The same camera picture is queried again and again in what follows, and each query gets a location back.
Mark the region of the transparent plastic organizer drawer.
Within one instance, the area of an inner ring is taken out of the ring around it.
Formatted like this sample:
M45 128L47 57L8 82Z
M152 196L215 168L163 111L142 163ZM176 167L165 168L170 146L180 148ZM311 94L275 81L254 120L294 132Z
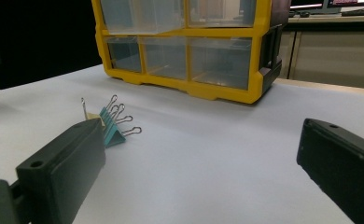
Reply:
M112 35L154 35L183 27L183 0L100 0Z

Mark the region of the teal binder clip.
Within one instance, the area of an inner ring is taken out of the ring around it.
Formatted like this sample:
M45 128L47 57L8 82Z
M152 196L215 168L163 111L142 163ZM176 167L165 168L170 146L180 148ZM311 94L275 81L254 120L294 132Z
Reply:
M115 123L118 123L122 121L120 115L124 111L124 109L125 109L125 104L108 105L101 110L100 116L103 122L114 121Z
M113 110L113 107L116 104L116 101L118 100L118 96L116 94L112 95L108 104L104 106L100 111L100 116L102 118L105 118L106 116L109 116Z
M113 119L111 116L102 116L103 122L105 124L104 131L105 133L110 133L112 127L116 127L117 131L121 133L121 129L119 125L123 122L133 121L132 116L125 116L121 119Z
M106 148L122 144L126 141L126 137L132 134L142 132L141 127L132 127L130 130L122 131L117 124L111 124L105 129L104 144Z

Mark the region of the yellow black drawer organizer cabinet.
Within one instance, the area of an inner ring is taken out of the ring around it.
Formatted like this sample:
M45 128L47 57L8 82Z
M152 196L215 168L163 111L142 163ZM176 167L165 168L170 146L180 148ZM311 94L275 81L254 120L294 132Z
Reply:
M91 0L95 26L95 39L98 52L102 59L105 72L133 84L151 84L184 91L189 95L215 100L224 99L234 102L253 104L273 84L279 76L282 60L279 56L282 30L288 21L291 0L256 0L255 18L248 28L182 28L175 31L177 35L188 37L249 37L251 50L249 59L249 73L246 89L218 86L169 77L155 77L148 74L140 75L112 66L106 40L111 36L107 31L103 19L100 0Z

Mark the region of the beige office desk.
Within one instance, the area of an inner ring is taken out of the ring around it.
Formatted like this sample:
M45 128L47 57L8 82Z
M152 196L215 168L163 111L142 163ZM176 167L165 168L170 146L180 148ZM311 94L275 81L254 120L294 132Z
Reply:
M280 57L281 78L364 88L364 16L294 16Z

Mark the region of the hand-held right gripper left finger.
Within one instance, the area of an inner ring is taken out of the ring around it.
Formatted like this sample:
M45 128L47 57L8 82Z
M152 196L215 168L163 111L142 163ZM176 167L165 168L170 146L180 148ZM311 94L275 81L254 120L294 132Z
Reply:
M33 224L72 224L105 165L102 122L77 123L17 168Z

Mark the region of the set of clear cabinet drawers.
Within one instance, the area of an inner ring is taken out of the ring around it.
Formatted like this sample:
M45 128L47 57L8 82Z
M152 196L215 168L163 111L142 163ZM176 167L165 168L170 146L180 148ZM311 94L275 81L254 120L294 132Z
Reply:
M183 0L182 28L248 28L254 23L256 4L256 0ZM249 37L188 37L176 30L111 35L106 42L112 66L140 75L247 88Z

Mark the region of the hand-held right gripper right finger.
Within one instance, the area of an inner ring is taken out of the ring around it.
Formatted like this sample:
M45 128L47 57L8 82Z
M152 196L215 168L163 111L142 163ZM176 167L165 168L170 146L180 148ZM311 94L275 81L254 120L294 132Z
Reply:
M306 119L297 164L355 224L364 224L364 138Z

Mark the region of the black keyboard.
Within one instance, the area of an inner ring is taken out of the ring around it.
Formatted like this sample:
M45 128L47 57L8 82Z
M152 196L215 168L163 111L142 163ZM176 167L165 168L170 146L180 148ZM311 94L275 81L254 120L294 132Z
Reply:
M342 17L355 17L355 16L364 16L364 8L342 12Z

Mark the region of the computer monitor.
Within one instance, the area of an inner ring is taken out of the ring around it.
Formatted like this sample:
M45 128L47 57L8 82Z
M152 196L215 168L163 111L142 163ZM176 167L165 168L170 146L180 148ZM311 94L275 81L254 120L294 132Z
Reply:
M291 10L322 8L324 0L291 0Z
M364 0L329 0L329 7L364 7Z

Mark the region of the beige binder clip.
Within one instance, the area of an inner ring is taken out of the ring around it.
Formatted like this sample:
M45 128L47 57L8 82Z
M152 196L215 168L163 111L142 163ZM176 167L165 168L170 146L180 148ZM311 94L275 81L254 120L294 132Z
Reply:
M81 105L82 105L82 109L83 109L83 114L84 114L84 118L85 120L89 120L89 119L99 119L101 121L102 127L105 127L104 121L102 120L101 116L98 114L93 114L87 111L86 108L86 102L84 98L81 98Z

